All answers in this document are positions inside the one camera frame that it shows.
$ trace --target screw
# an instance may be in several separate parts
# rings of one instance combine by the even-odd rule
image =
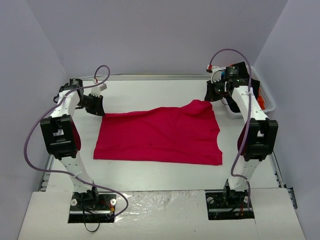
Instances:
[[[76,200],[76,199],[72,199],[72,200],[71,200],[71,206],[73,206],[73,207],[74,207],[74,206],[76,206],[76,205],[77,205],[77,203],[78,203],[78,202],[77,202],[77,200]]]
[[[213,204],[215,202],[214,198],[212,196],[208,197],[206,199],[206,201],[209,203],[209,204]]]
[[[110,200],[110,204],[111,204],[112,206],[115,206],[115,205],[117,204],[117,200],[114,199],[114,198],[112,198],[112,199]]]

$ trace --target gray wall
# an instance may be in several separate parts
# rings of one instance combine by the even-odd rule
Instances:
[[[289,0],[255,68],[277,102],[275,154],[305,236],[320,236],[320,1]]]
[[[214,52],[252,64],[287,0],[27,0],[69,77],[205,73]],[[216,63],[241,58],[221,54]]]
[[[25,0],[1,1],[0,33],[0,239],[14,240],[42,176],[24,162],[24,141],[67,76]],[[39,129],[29,155],[45,166]]]

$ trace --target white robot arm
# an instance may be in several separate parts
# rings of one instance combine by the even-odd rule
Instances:
[[[60,88],[57,104],[71,89],[82,86],[81,79],[70,79],[68,84]],[[100,93],[106,88],[106,84],[93,87],[89,95],[84,95],[83,89],[70,93],[49,117],[40,122],[48,153],[54,155],[68,172],[74,174],[70,178],[74,187],[75,199],[80,201],[82,198],[82,201],[86,201],[88,205],[92,205],[98,200],[98,191],[95,187],[83,184],[75,178],[78,177],[88,183],[93,183],[80,156],[81,140],[72,117],[77,106],[85,108],[90,114],[104,116],[103,96]]]
[[[204,100],[209,102],[219,101],[222,98],[231,98],[238,106],[243,119],[247,122],[248,112],[250,120],[248,122],[248,134],[245,138],[244,126],[238,139],[238,151],[244,142],[244,148],[240,152],[232,176],[226,180],[223,197],[216,194],[213,208],[228,208],[246,202],[248,196],[248,184],[258,165],[273,151],[278,123],[270,120],[259,106],[252,87],[248,92],[248,79],[240,78],[237,66],[211,67],[207,69],[212,73],[211,80],[207,81],[207,92]],[[251,109],[249,109],[249,95],[251,95]]]

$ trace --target white table surface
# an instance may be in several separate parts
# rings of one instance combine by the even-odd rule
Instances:
[[[255,219],[208,220],[205,192],[126,192],[129,207],[95,233],[68,223],[71,192],[34,192],[19,240],[304,240],[284,188],[253,189]],[[117,198],[116,211],[125,202]],[[88,224],[93,230],[97,225]]]
[[[158,107],[182,107],[194,99],[203,100],[205,80],[111,80],[102,92],[106,113],[146,111]],[[237,140],[243,129],[243,119],[229,119],[223,104],[213,103],[220,127],[218,146],[223,152],[220,166],[163,163],[152,161],[94,160],[101,117],[76,110],[73,116],[81,137],[82,161],[96,184],[119,191],[170,191],[222,189],[230,176],[231,165],[237,154]],[[54,160],[55,170],[65,170]],[[270,159],[267,157],[251,178],[252,188],[277,188]],[[52,173],[47,191],[73,191],[69,176]]]

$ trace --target orange object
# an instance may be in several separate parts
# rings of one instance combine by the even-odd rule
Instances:
[[[266,109],[265,108],[265,101],[264,101],[263,97],[260,95],[260,88],[259,88],[259,96],[258,96],[257,101],[258,101],[258,104],[259,104],[260,108],[262,110],[265,110]]]

